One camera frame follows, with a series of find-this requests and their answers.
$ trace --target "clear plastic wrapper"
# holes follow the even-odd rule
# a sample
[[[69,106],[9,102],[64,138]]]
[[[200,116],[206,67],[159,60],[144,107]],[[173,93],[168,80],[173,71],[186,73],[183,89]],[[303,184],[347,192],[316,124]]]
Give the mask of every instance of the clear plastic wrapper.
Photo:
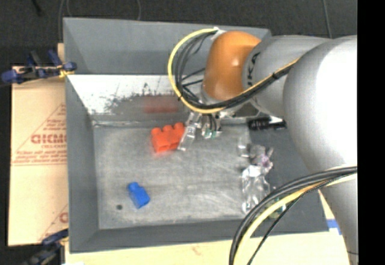
[[[271,191],[270,184],[265,176],[273,167],[270,156],[273,148],[266,148],[262,145],[250,146],[250,165],[242,172],[242,211],[248,213],[255,205],[264,199]]]

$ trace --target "blue block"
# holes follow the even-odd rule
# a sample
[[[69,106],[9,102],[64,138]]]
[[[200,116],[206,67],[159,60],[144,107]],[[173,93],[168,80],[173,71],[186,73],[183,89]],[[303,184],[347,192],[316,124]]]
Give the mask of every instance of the blue block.
[[[16,70],[9,70],[1,74],[1,80],[6,84],[21,84],[24,81],[24,78],[21,74],[18,74]]]
[[[137,209],[150,202],[150,197],[146,190],[141,187],[136,181],[127,185],[129,196]]]

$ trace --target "wire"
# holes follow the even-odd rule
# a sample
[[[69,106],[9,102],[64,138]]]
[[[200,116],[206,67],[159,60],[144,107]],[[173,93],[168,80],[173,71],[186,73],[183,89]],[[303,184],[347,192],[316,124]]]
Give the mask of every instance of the wire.
[[[217,31],[218,31],[217,28],[212,28],[212,29],[201,29],[190,33],[189,35],[187,35],[186,37],[181,39],[181,41],[178,42],[178,44],[175,46],[175,48],[171,52],[170,57],[168,59],[167,71],[168,71],[168,78],[170,80],[171,86],[173,87],[173,90],[178,96],[178,98],[192,111],[202,113],[202,114],[211,114],[211,113],[222,111],[226,108],[232,108],[234,106],[238,106],[246,102],[253,95],[255,95],[256,93],[258,93],[259,91],[267,87],[269,84],[273,83],[275,80],[286,75],[291,69],[291,67],[299,60],[299,58],[297,58],[291,61],[290,63],[276,70],[274,73],[270,74],[266,78],[263,78],[259,82],[255,83],[250,88],[247,88],[238,96],[233,97],[229,100],[225,100],[219,103],[213,103],[210,105],[207,105],[200,101],[197,102],[196,100],[192,100],[191,99],[192,97],[188,93],[183,91],[183,85],[180,82],[182,80],[181,76],[183,75],[184,67],[187,61],[190,59],[190,56],[197,52],[197,50],[202,45],[203,40],[205,40],[210,35],[214,35]],[[179,54],[178,58],[176,59],[176,62],[174,63],[174,59],[176,57],[177,51],[186,42],[188,43],[186,44],[185,48],[183,49],[181,54]],[[198,49],[191,54],[191,51],[194,49],[194,47],[198,43],[200,43]]]
[[[138,15],[137,20],[141,19],[141,12],[142,7],[140,4],[140,0],[136,0],[138,5]],[[58,39],[59,42],[63,41],[63,10],[64,10],[64,4],[66,4],[67,14],[68,16],[72,16],[72,12],[70,10],[70,0],[61,0],[60,6],[59,6],[59,13],[58,13]]]
[[[324,13],[325,13],[325,19],[326,19],[327,33],[328,33],[329,38],[333,38],[333,36],[332,36],[332,34],[331,34],[329,15],[328,15],[328,13],[327,13],[326,0],[322,0],[322,4],[323,4],[323,6],[324,6]]]
[[[187,102],[185,100],[184,97],[182,97],[182,93],[180,93],[179,89],[177,88],[175,82],[174,82],[174,79],[173,79],[173,60],[174,60],[174,57],[175,57],[175,54],[176,52],[179,50],[179,48],[185,43],[187,42],[189,39],[197,36],[197,35],[200,35],[200,34],[204,34],[204,33],[215,33],[217,32],[218,30],[215,29],[215,28],[209,28],[209,29],[201,29],[201,30],[198,30],[198,31],[195,31],[195,32],[192,32],[190,34],[188,34],[187,36],[185,36],[183,39],[181,39],[177,45],[175,45],[174,49],[172,50],[171,54],[170,54],[170,57],[168,59],[168,66],[167,66],[167,72],[168,72],[168,78],[170,80],[170,83],[171,83],[171,86],[174,90],[174,92],[176,93],[176,95],[180,98],[180,100],[187,106],[189,107],[191,110],[193,111],[196,111],[196,112],[201,112],[201,113],[213,113],[213,112],[218,112],[218,111],[221,111],[222,109],[221,108],[217,108],[217,109],[214,109],[214,111],[209,111],[209,112],[206,112],[206,110],[204,109],[199,109],[199,108],[195,108],[193,105],[191,105],[189,102]]]
[[[256,227],[263,220],[265,220],[273,211],[279,209],[281,206],[285,205],[286,203],[296,199],[296,197],[299,197],[307,189],[311,189],[315,187],[316,185],[322,183],[322,181],[327,181],[332,178],[341,177],[343,175],[350,175],[355,172],[357,172],[357,166],[331,169],[331,170],[327,170],[327,171],[298,178],[272,191],[258,205],[256,205],[252,210],[250,210],[250,212],[246,215],[246,217],[240,223],[233,237],[233,242],[230,248],[229,264],[230,265],[234,264],[236,254],[239,250],[239,247],[242,246],[242,244],[244,243],[243,238],[247,237],[248,230],[250,230],[252,227],[255,230]],[[281,199],[280,201],[277,201],[277,202],[275,201],[277,198],[281,198],[282,196],[286,196],[286,197]],[[261,210],[264,210],[265,207],[269,206],[272,202],[276,202],[276,203],[274,203],[272,206],[268,208],[268,212],[265,211],[263,214],[264,216],[259,215],[259,212]]]
[[[137,1],[137,5],[138,5],[138,16],[137,16],[137,20],[140,20],[141,19],[141,15],[142,15],[142,6],[140,4],[140,0],[136,0]]]
[[[326,182],[323,182],[322,184],[318,185],[317,187],[314,187],[312,189],[309,189],[307,190],[306,192],[304,192],[301,196],[299,196],[297,199],[294,199],[291,203],[289,203],[286,208],[280,213],[280,215],[278,216],[278,218],[271,224],[271,226],[268,228],[268,230],[266,231],[265,235],[263,236],[262,240],[260,241],[260,243],[258,244],[257,246],[257,249],[254,251],[254,254],[251,256],[251,258],[249,259],[247,265],[251,265],[251,263],[253,262],[255,256],[257,255],[257,253],[259,252],[259,250],[261,249],[262,245],[266,242],[268,236],[270,235],[270,233],[273,231],[273,229],[276,227],[276,225],[279,223],[279,221],[284,217],[284,215],[290,210],[290,208],[292,208],[294,205],[296,205],[297,202],[299,202],[300,199],[302,199],[302,197],[305,195],[305,194],[308,194],[308,193],[311,193],[313,192],[314,190],[318,190],[326,185],[329,185],[331,184],[333,181],[338,181],[340,178],[333,178],[329,181],[326,181]]]
[[[63,41],[63,7],[66,0],[60,1],[59,13],[58,13],[58,39],[59,42]]]
[[[184,76],[184,77],[181,79],[181,81],[186,80],[186,79],[190,78],[191,76],[197,75],[197,74],[199,74],[199,73],[201,73],[201,72],[204,72],[205,70],[206,70],[206,67],[203,67],[202,69],[196,70],[196,71],[194,71],[194,72],[192,72],[192,73],[190,73],[190,74]]]

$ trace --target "orange lego brick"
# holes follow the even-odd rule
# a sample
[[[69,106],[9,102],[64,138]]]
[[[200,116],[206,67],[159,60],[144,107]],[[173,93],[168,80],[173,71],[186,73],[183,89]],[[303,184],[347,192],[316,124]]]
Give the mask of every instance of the orange lego brick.
[[[185,131],[182,122],[172,125],[165,125],[162,129],[154,127],[151,130],[151,142],[156,153],[175,150]]]

